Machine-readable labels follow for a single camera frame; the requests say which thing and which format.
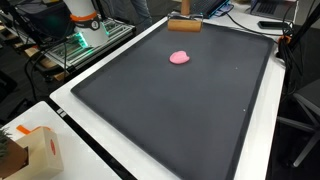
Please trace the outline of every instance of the black chair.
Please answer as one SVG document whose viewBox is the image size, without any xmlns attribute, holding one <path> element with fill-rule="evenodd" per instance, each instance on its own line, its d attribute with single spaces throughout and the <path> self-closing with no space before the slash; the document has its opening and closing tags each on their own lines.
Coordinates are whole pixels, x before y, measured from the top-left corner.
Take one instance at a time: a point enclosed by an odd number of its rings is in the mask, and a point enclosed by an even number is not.
<svg viewBox="0 0 320 180">
<path fill-rule="evenodd" d="M 304 147 L 302 152 L 292 164 L 293 167 L 298 167 L 320 140 L 320 79 L 301 88 L 294 93 L 293 96 L 298 101 L 304 112 L 308 115 L 310 123 L 312 124 L 306 124 L 283 117 L 278 117 L 277 120 L 280 123 L 313 134 L 308 144 Z"/>
</svg>

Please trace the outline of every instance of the white robot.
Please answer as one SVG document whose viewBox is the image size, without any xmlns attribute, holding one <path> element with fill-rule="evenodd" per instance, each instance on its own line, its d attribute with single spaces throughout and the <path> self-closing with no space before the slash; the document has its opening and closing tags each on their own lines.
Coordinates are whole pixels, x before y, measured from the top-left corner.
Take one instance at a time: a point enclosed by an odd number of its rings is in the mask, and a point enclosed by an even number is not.
<svg viewBox="0 0 320 180">
<path fill-rule="evenodd" d="M 75 23 L 75 31 L 83 39 L 83 46 L 97 47 L 106 43 L 109 33 L 100 22 L 91 0 L 64 0 Z"/>
</svg>

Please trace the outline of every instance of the white table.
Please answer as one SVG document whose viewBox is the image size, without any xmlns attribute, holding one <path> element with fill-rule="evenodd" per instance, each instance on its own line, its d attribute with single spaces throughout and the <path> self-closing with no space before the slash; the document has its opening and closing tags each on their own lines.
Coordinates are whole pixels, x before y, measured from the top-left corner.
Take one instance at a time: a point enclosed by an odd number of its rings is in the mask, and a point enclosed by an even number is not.
<svg viewBox="0 0 320 180">
<path fill-rule="evenodd" d="M 64 171 L 52 180 L 121 179 L 45 102 L 4 126 L 13 140 L 24 136 L 16 130 L 18 125 L 29 130 L 47 126 L 57 134 Z"/>
<path fill-rule="evenodd" d="M 257 31 L 257 22 L 265 18 L 245 14 L 245 6 L 236 6 L 230 15 L 238 23 Z M 114 158 L 116 158 L 128 171 L 138 179 L 177 179 L 177 176 L 163 167 L 160 163 L 141 150 L 133 142 L 117 131 L 99 115 L 94 113 L 70 90 L 83 79 L 97 71 L 103 65 L 111 61 L 121 52 L 135 44 L 145 35 L 165 23 L 162 19 L 147 29 L 136 38 L 132 39 L 121 48 L 80 74 L 72 81 L 62 86 L 50 95 L 67 114 L 70 115 L 84 130 L 86 130 L 97 142 L 99 142 Z M 205 22 L 237 27 L 228 17 L 206 20 Z M 263 31 L 266 33 L 280 33 L 280 31 Z M 285 68 L 281 60 L 272 53 L 253 110 L 251 122 L 245 137 L 239 165 L 235 175 L 236 180 L 262 180 L 265 179 L 268 160 L 276 123 L 280 94 L 284 79 Z"/>
</svg>

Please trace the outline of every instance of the orange part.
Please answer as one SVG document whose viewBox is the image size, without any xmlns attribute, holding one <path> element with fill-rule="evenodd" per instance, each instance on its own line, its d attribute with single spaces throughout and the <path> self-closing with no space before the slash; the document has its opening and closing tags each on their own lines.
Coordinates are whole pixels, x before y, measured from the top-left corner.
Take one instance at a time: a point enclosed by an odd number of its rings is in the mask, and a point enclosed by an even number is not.
<svg viewBox="0 0 320 180">
<path fill-rule="evenodd" d="M 98 14 L 97 14 L 97 12 L 95 11 L 95 12 L 93 12 L 92 14 L 89 14 L 89 15 L 87 15 L 87 16 L 75 16 L 75 15 L 71 14 L 70 17 L 71 17 L 71 19 L 72 19 L 73 21 L 76 21 L 76 22 L 77 22 L 77 21 L 88 21 L 88 20 L 90 20 L 90 19 L 95 18 L 97 15 L 98 15 Z"/>
</svg>

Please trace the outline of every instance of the black wire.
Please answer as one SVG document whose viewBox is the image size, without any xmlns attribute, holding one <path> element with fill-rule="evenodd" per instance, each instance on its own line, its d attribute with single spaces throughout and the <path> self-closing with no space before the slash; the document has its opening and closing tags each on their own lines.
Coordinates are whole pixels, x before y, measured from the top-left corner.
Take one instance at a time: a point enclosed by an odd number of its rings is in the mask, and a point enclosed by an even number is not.
<svg viewBox="0 0 320 180">
<path fill-rule="evenodd" d="M 239 27 L 249 31 L 249 32 L 253 32 L 256 34 L 263 34 L 263 35 L 268 35 L 268 36 L 281 36 L 281 34 L 270 34 L 270 33 L 263 33 L 263 32 L 258 32 L 258 31 L 254 31 L 252 29 L 249 29 L 247 27 L 242 26 L 241 24 L 237 23 L 229 14 L 227 14 L 227 16 L 230 18 L 230 20 L 235 23 L 236 25 L 238 25 Z"/>
<path fill-rule="evenodd" d="M 63 82 L 65 82 L 66 74 L 67 74 L 67 45 L 66 45 L 66 43 L 63 43 L 63 44 L 64 44 Z"/>
<path fill-rule="evenodd" d="M 311 10 L 312 10 L 313 5 L 314 5 L 314 3 L 315 3 L 315 2 L 316 2 L 316 0 L 313 0 L 313 1 L 312 1 L 312 4 L 311 4 L 311 6 L 310 6 L 310 8 L 309 8 L 309 11 L 308 11 L 308 14 L 307 14 L 307 18 L 306 18 L 306 20 L 309 18 L 310 13 L 311 13 Z"/>
<path fill-rule="evenodd" d="M 38 102 L 34 85 L 32 83 L 30 75 L 28 74 L 28 65 L 31 62 L 31 59 L 32 59 L 32 56 L 28 59 L 27 63 L 24 65 L 24 73 L 26 74 L 28 81 L 30 82 L 33 99 L 35 102 Z"/>
</svg>

